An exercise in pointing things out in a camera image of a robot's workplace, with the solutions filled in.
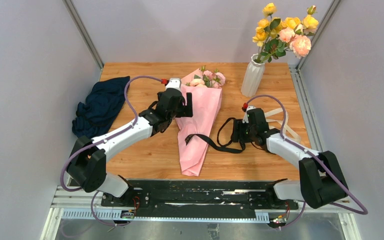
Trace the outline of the pink paper flower wrap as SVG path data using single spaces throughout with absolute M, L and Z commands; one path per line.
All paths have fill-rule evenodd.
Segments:
M 179 132 L 177 134 L 179 163 L 181 173 L 185 176 L 199 176 L 208 144 L 197 136 L 186 142 L 190 134 L 202 134 L 209 136 L 212 126 L 221 108 L 222 89 L 206 86 L 193 86 L 195 76 L 202 77 L 203 72 L 199 69 L 189 73 L 181 79 L 181 92 L 192 93 L 193 117 L 176 118 Z

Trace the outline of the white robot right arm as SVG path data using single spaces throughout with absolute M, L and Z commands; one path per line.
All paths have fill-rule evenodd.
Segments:
M 270 128 L 261 108 L 245 105 L 244 117 L 233 125 L 233 142 L 251 143 L 287 160 L 299 171 L 299 180 L 280 180 L 265 195 L 266 204 L 278 209 L 286 200 L 306 202 L 318 209 L 348 196 L 347 183 L 337 157 L 331 151 L 319 152 L 294 142 Z

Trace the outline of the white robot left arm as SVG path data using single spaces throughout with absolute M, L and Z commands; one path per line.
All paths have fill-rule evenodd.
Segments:
M 93 140 L 79 137 L 63 172 L 79 184 L 86 193 L 100 191 L 114 196 L 120 206 L 133 201 L 132 186 L 120 175 L 107 172 L 107 162 L 131 145 L 164 133 L 174 118 L 193 116 L 193 95 L 185 96 L 177 88 L 159 92 L 158 100 L 128 124 Z

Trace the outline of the black printed ribbon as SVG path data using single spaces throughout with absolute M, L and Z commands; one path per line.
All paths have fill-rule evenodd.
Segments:
M 242 153 L 245 149 L 246 149 L 246 144 L 243 142 L 243 141 L 238 141 L 239 145 L 240 145 L 240 149 L 236 149 L 236 148 L 230 148 L 229 146 L 234 142 L 233 139 L 231 138 L 230 141 L 226 144 L 221 144 L 220 143 L 220 132 L 223 130 L 223 128 L 226 126 L 227 123 L 229 123 L 230 121 L 233 121 L 233 130 L 232 130 L 232 134 L 235 133 L 235 124 L 239 121 L 237 118 L 234 118 L 234 117 L 230 117 L 228 118 L 224 123 L 223 125 L 219 128 L 218 132 L 217 132 L 217 136 L 216 136 L 216 142 L 215 143 L 209 136 L 206 136 L 204 134 L 201 134 L 201 133 L 192 133 L 192 134 L 189 134 L 186 138 L 185 138 L 185 144 L 188 145 L 188 143 L 191 141 L 191 139 L 193 137 L 198 137 L 200 138 L 201 140 L 203 140 L 204 142 L 206 142 L 210 147 L 212 147 L 213 149 L 215 149 L 216 151 L 219 151 L 219 152 L 224 152 L 224 153 L 230 153 L 230 154 L 240 154 Z

